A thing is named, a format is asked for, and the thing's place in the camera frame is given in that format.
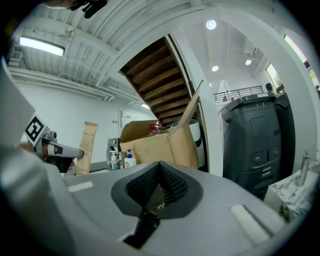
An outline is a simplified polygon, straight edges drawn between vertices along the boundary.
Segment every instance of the window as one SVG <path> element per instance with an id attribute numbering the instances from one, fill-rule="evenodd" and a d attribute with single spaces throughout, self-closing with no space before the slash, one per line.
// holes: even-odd
<path id="1" fill-rule="evenodd" d="M 270 63 L 269 66 L 266 68 L 266 73 L 269 75 L 270 79 L 273 82 L 274 87 L 277 89 L 280 85 L 282 85 L 282 82 L 277 74 L 277 71 L 275 70 L 274 66 Z"/>
<path id="2" fill-rule="evenodd" d="M 304 63 L 306 69 L 309 71 L 309 74 L 310 74 L 310 77 L 312 79 L 314 86 L 320 85 L 319 81 L 316 77 L 315 72 L 311 68 L 311 66 L 310 66 L 309 62 L 307 61 L 307 58 L 305 57 L 303 52 L 299 49 L 299 47 L 295 44 L 294 41 L 292 41 L 292 39 L 288 35 L 284 36 L 284 40 L 291 46 L 291 48 L 295 51 L 295 53 L 298 55 L 300 60 Z"/>

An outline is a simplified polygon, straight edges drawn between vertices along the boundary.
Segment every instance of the box flap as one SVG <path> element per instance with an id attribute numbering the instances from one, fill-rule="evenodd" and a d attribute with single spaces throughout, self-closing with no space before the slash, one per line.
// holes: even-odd
<path id="1" fill-rule="evenodd" d="M 158 120 L 131 121 L 122 130 L 120 140 L 122 143 L 130 142 L 150 133 L 150 125 L 156 124 Z"/>
<path id="2" fill-rule="evenodd" d="M 200 89 L 201 89 L 201 85 L 204 81 L 201 80 L 198 88 L 196 89 L 192 99 L 190 100 L 188 106 L 186 107 L 181 119 L 180 119 L 180 122 L 177 126 L 177 130 L 180 129 L 182 126 L 184 126 L 185 124 L 189 124 L 197 106 L 198 106 L 198 103 L 199 103 L 199 95 L 200 95 Z"/>
<path id="3" fill-rule="evenodd" d="M 174 162 L 180 166 L 198 169 L 197 150 L 189 124 L 177 129 L 169 139 Z"/>

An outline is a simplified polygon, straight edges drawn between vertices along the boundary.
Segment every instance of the dark gray machine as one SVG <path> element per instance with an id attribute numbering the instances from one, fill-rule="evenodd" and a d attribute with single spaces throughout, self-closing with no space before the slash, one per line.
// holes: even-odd
<path id="1" fill-rule="evenodd" d="M 274 108 L 281 130 L 280 180 L 283 180 L 292 174 L 296 152 L 295 122 L 287 93 L 277 95 Z"/>
<path id="2" fill-rule="evenodd" d="M 248 95 L 221 111 L 223 177 L 258 198 L 280 180 L 281 132 L 273 93 Z"/>

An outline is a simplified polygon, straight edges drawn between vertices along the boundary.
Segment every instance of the white bottle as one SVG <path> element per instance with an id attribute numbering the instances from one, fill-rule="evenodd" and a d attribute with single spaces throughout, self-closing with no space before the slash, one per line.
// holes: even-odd
<path id="1" fill-rule="evenodd" d="M 132 157 L 132 154 L 130 153 L 132 149 L 128 150 L 128 156 L 124 159 L 124 165 L 125 168 L 129 168 L 132 166 L 136 166 L 137 165 L 137 161 L 135 158 Z"/>
<path id="2" fill-rule="evenodd" d="M 116 156 L 116 151 L 110 151 L 112 153 L 111 156 L 111 168 L 113 171 L 118 170 L 118 158 Z"/>

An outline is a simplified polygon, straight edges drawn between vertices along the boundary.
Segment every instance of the cardboard box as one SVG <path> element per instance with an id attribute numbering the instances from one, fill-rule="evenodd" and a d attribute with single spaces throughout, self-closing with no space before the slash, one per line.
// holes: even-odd
<path id="1" fill-rule="evenodd" d="M 200 88 L 201 85 L 186 107 L 177 127 L 150 136 L 150 124 L 156 124 L 157 120 L 128 123 L 120 136 L 121 150 L 132 150 L 137 165 L 165 161 L 198 169 L 197 151 L 189 122 L 199 103 Z"/>

